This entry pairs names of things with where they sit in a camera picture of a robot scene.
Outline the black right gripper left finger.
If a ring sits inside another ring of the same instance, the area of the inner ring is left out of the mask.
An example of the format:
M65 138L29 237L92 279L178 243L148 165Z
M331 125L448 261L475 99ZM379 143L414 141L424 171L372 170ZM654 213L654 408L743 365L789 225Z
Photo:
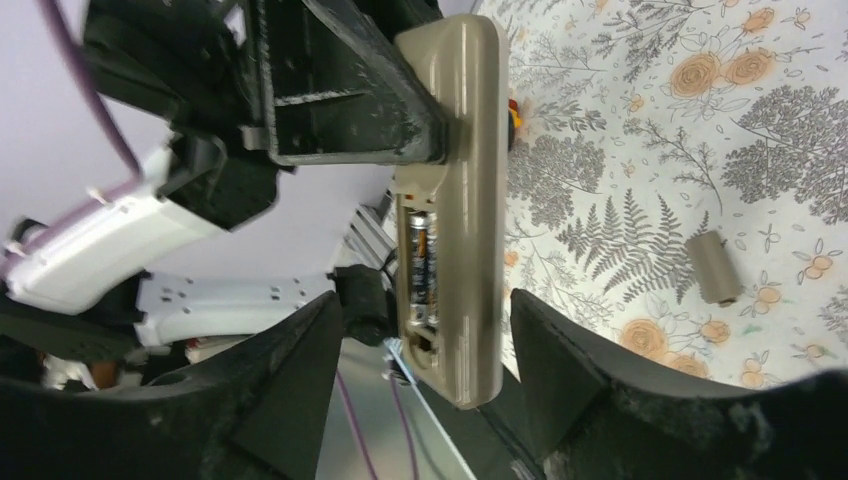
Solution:
M343 336L328 291L146 386L69 393L3 379L5 479L311 479Z

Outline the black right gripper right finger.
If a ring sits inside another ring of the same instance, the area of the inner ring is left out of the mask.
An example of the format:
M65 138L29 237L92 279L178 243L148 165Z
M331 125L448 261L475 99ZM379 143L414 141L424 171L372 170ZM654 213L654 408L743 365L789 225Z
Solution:
M843 479L847 374L765 390L691 376L511 294L530 448L552 479Z

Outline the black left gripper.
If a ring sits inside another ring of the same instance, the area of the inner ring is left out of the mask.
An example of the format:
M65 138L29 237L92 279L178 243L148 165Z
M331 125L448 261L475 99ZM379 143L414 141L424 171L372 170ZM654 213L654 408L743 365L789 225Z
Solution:
M270 161L443 161L446 114L393 43L441 17L434 1L248 1L247 94L210 1L91 1L82 50L99 93L168 122L156 197L236 229L275 203Z

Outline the white remote control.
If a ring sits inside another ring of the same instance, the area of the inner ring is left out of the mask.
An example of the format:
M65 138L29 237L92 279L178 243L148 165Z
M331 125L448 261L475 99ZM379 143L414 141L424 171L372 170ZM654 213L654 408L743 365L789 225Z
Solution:
M412 372L461 409L500 391L508 153L508 43L501 26L454 15L400 34L397 46L442 107L439 164L395 170L396 313ZM436 328L413 325L409 216L437 216Z

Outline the AAA battery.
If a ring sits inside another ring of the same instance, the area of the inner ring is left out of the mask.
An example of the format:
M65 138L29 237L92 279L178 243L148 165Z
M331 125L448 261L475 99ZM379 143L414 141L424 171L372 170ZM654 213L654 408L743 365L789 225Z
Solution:
M431 328L436 328L438 319L438 288L437 288L437 216L435 212L427 215L427 268L428 268L428 320Z
M429 273L427 260L427 229L429 220L424 212L413 211L409 216L410 245L410 308L412 324L423 326L428 318Z

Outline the grey battery compartment cover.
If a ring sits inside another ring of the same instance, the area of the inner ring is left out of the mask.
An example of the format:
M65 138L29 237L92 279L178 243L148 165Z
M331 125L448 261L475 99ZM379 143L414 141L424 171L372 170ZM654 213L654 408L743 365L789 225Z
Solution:
M742 293L733 261L717 231L707 231L685 242L688 258L701 296L707 304L728 307Z

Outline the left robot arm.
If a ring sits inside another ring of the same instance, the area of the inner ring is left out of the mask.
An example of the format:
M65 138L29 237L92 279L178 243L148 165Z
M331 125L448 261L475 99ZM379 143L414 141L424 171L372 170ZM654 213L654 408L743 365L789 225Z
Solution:
M75 39L39 10L130 176L1 249L1 331L87 366L264 331L339 277L202 279L150 265L256 220L301 166L435 163L446 120L394 45L434 1L92 1Z

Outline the orange toy brick car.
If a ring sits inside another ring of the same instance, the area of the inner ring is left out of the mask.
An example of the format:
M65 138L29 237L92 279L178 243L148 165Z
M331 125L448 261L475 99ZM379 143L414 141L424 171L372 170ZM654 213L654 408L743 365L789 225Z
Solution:
M516 139L517 130L521 127L523 120L521 118L519 106L516 100L509 100L508 110L508 150L511 151L513 149L513 145Z

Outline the floral table mat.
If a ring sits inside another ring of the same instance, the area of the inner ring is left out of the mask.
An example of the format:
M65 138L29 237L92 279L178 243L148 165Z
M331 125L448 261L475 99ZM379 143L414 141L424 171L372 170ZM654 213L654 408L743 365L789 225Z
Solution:
M847 364L847 5L485 1L523 123L505 286L692 375ZM742 284L707 304L685 242Z

